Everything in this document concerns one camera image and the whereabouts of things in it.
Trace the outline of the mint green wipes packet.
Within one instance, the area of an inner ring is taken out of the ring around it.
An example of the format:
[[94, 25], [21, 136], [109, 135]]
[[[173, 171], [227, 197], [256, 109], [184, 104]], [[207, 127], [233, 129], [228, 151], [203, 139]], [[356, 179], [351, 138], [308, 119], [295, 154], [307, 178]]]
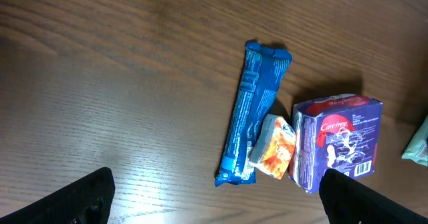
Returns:
[[428, 117], [416, 131], [401, 158], [427, 167]]

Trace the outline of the orange tissue packet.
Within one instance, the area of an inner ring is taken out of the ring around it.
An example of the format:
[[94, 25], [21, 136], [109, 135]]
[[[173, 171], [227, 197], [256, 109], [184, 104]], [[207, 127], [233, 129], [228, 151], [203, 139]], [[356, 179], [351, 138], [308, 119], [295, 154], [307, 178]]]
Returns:
[[282, 116], [268, 114], [249, 162], [261, 172], [281, 180], [296, 147], [296, 133]]

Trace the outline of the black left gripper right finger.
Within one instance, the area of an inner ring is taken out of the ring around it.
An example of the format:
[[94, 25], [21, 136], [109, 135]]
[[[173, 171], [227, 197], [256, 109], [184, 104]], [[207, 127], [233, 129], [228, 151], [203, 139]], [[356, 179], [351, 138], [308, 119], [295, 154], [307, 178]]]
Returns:
[[426, 217], [335, 169], [328, 169], [322, 177], [319, 196], [330, 223], [427, 224]]

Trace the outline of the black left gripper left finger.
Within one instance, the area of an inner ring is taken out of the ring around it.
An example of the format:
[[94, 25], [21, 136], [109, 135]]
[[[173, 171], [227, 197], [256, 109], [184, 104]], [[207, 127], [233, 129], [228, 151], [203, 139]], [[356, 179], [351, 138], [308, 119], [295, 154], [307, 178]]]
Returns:
[[1, 218], [1, 224], [106, 224], [115, 194], [112, 171], [100, 168]]

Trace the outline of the blue biscuit packet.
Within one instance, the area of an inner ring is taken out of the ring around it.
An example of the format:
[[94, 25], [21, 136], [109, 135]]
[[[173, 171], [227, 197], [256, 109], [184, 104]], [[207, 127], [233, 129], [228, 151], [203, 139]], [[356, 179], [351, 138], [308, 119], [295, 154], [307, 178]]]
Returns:
[[245, 59], [225, 148], [215, 186], [256, 183], [249, 156], [260, 134], [263, 119], [272, 109], [292, 55], [256, 41], [245, 45]]

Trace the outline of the purple Carefree pad pack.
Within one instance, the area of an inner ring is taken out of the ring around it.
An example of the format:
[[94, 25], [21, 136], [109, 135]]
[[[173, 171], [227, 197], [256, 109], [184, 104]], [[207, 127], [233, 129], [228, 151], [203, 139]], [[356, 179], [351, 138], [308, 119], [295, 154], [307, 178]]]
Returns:
[[306, 193], [318, 192], [328, 169], [357, 179], [375, 171], [383, 103], [339, 94], [295, 104], [296, 147], [289, 177]]

